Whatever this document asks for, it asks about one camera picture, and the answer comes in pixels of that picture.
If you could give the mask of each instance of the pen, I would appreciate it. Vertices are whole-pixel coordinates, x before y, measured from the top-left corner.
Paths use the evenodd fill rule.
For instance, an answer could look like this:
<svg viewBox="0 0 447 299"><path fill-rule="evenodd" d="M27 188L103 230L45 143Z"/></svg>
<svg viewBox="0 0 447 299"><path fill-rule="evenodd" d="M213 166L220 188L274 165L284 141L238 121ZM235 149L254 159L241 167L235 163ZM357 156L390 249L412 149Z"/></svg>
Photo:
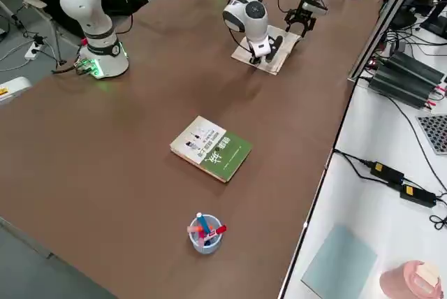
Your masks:
<svg viewBox="0 0 447 299"><path fill-rule="evenodd" d="M199 233L201 231L203 231L203 227L202 226L192 226L192 227L187 227L186 231L188 233Z"/></svg>
<svg viewBox="0 0 447 299"><path fill-rule="evenodd" d="M199 232L198 234L198 246L199 247L203 247L205 245L205 233L204 232Z"/></svg>
<svg viewBox="0 0 447 299"><path fill-rule="evenodd" d="M202 213L197 213L197 222L203 227L203 230L205 231L205 234L209 234L210 233L210 228L208 227L208 224L205 220L205 218L203 217Z"/></svg>
<svg viewBox="0 0 447 299"><path fill-rule="evenodd" d="M207 242L212 238L215 238L216 236L221 235L222 233L225 232L226 232L226 226L218 227L216 231L212 231L211 233L209 233L203 240Z"/></svg>

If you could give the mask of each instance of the white cable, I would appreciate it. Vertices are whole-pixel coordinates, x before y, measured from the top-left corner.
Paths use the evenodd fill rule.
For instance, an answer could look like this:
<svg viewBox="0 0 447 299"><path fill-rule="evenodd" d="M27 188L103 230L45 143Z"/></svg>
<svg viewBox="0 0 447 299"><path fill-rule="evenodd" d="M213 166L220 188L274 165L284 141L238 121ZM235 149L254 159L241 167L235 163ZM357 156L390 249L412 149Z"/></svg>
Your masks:
<svg viewBox="0 0 447 299"><path fill-rule="evenodd" d="M31 42L33 42L33 41L26 41L26 42L20 44L19 46L16 46L15 48L9 50L9 51L8 51L2 58L0 58L0 61L4 60L4 59L5 59L7 56L9 56L11 53L13 53L13 52L19 50L23 45L30 44Z"/></svg>
<svg viewBox="0 0 447 299"><path fill-rule="evenodd" d="M48 43L48 41L46 39L43 40L45 42L46 45L48 45L51 49L51 52L53 53L53 57L57 60L57 62L59 63L59 60L56 57L56 54L54 53L54 49L53 46L51 44Z"/></svg>
<svg viewBox="0 0 447 299"><path fill-rule="evenodd" d="M12 67L12 68L7 68L6 70L0 70L0 72L6 72L6 71L13 71L13 70L17 70L19 68L22 68L23 66L26 66L31 60L28 59L26 62L24 62L22 65L20 66L16 66L16 67Z"/></svg>

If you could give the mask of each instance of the power adapter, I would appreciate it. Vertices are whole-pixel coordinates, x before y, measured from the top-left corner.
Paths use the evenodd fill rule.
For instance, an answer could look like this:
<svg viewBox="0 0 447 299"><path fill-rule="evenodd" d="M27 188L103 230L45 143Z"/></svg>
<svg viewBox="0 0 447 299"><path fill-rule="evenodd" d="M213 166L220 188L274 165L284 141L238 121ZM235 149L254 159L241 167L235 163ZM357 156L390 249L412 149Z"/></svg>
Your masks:
<svg viewBox="0 0 447 299"><path fill-rule="evenodd" d="M436 206L436 195L434 193L413 186L404 184L400 191L400 197L428 208Z"/></svg>
<svg viewBox="0 0 447 299"><path fill-rule="evenodd" d="M401 185L404 181L404 173L395 170L394 168L390 168L389 166L376 162L370 162L367 165L371 168L371 174L379 179L385 180L391 184Z"/></svg>

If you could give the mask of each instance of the power strip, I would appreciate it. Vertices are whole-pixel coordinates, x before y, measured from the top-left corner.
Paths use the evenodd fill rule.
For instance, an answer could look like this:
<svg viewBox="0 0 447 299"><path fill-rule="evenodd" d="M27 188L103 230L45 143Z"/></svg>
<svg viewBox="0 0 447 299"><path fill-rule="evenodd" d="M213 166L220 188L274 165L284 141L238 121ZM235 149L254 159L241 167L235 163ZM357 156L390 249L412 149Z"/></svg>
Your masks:
<svg viewBox="0 0 447 299"><path fill-rule="evenodd" d="M33 53L33 50L41 51L44 47L45 47L45 45L38 45L36 42L33 42L31 44L31 46L29 47L27 53L25 54L25 59L26 60L34 60L35 58L37 58L38 52Z"/></svg>

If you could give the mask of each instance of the book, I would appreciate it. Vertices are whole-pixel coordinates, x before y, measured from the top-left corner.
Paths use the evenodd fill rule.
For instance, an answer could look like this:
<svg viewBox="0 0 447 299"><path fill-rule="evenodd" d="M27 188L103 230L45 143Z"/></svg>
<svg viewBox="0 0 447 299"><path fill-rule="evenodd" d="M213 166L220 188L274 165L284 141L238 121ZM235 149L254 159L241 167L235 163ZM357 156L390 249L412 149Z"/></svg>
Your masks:
<svg viewBox="0 0 447 299"><path fill-rule="evenodd" d="M251 151L251 144L199 116L171 144L176 155L222 182L228 182Z"/></svg>

